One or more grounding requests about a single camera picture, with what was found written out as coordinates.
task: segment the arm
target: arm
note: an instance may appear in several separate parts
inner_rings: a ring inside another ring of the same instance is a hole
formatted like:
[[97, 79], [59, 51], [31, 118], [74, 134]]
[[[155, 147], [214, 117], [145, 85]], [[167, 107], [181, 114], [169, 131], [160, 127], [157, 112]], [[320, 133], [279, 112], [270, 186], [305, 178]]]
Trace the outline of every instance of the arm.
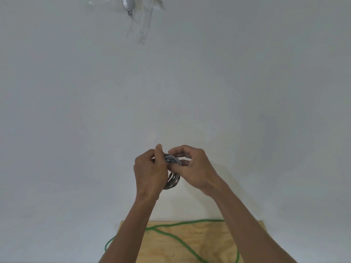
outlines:
[[169, 169], [214, 199], [246, 263], [296, 263], [218, 176], [204, 150], [184, 145], [169, 150], [169, 154], [191, 159], [182, 160], [182, 166], [169, 164]]
[[117, 235], [99, 263], [133, 263], [156, 201], [168, 179], [167, 163], [161, 145], [135, 159], [137, 196]]

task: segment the white surface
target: white surface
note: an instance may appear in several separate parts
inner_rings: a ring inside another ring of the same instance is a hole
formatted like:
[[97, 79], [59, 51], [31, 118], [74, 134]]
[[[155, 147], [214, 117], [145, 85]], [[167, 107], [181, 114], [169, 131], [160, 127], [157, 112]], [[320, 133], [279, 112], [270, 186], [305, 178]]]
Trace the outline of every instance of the white surface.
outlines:
[[[351, 258], [351, 0], [0, 0], [0, 262], [97, 262], [134, 158], [205, 149], [300, 263]], [[152, 220], [218, 217], [181, 181]]]

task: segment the person's left arm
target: person's left arm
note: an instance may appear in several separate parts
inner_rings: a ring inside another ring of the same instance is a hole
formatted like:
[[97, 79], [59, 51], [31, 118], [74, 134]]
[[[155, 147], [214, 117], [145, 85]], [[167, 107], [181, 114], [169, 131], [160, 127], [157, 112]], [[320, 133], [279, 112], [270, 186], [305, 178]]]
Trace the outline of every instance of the person's left arm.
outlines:
[[134, 263], [151, 212], [168, 179], [167, 163], [162, 146], [151, 149], [135, 159], [137, 196], [120, 230], [99, 263]]

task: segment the green wire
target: green wire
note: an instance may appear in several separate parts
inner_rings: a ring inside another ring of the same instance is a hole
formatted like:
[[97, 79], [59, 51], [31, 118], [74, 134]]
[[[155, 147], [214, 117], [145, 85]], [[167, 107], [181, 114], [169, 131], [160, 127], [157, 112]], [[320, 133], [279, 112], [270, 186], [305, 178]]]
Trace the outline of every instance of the green wire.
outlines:
[[[180, 239], [177, 235], [170, 234], [168, 232], [161, 231], [157, 229], [158, 227], [173, 227], [173, 226], [178, 226], [178, 225], [184, 225], [184, 224], [193, 224], [193, 223], [199, 223], [199, 222], [223, 222], [224, 220], [210, 220], [210, 219], [203, 219], [203, 220], [197, 220], [197, 221], [187, 221], [187, 222], [178, 222], [178, 223], [173, 223], [173, 224], [159, 224], [159, 225], [154, 225], [151, 227], [147, 227], [145, 231], [155, 231], [159, 234], [163, 234], [169, 237], [172, 237], [173, 239], [177, 240], [179, 243], [181, 243], [191, 254], [193, 254], [200, 262], [202, 263], [209, 263], [207, 260], [203, 259], [200, 257], [186, 242], [184, 242], [182, 239]], [[107, 246], [109, 243], [112, 242], [114, 237], [112, 237], [107, 244], [105, 245], [105, 251], [107, 250]], [[237, 251], [237, 258], [235, 260], [235, 263], [238, 263], [240, 259], [240, 253]]]

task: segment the green cord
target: green cord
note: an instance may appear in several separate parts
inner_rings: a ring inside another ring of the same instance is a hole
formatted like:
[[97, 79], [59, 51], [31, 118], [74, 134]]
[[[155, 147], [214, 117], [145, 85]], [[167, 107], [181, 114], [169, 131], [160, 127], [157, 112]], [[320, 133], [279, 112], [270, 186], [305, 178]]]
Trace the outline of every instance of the green cord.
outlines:
[[[163, 234], [169, 237], [172, 237], [173, 239], [177, 240], [179, 243], [181, 243], [191, 254], [193, 254], [200, 262], [202, 263], [209, 263], [207, 260], [203, 259], [200, 257], [186, 242], [184, 242], [182, 239], [180, 239], [177, 235], [170, 234], [168, 232], [161, 231], [159, 229], [156, 229], [158, 227], [173, 227], [173, 226], [178, 226], [178, 225], [184, 225], [184, 224], [193, 224], [193, 223], [199, 223], [199, 222], [223, 222], [224, 220], [210, 220], [210, 219], [203, 219], [203, 220], [197, 220], [197, 221], [187, 221], [187, 222], [178, 222], [178, 223], [173, 223], [173, 224], [159, 224], [159, 225], [154, 225], [151, 227], [147, 227], [145, 231], [155, 231], [159, 234]], [[107, 244], [105, 245], [105, 251], [107, 250], [107, 246], [109, 243], [112, 242], [114, 237], [112, 237]], [[237, 252], [237, 258], [235, 260], [235, 263], [238, 263], [240, 259], [240, 253], [239, 251]]]

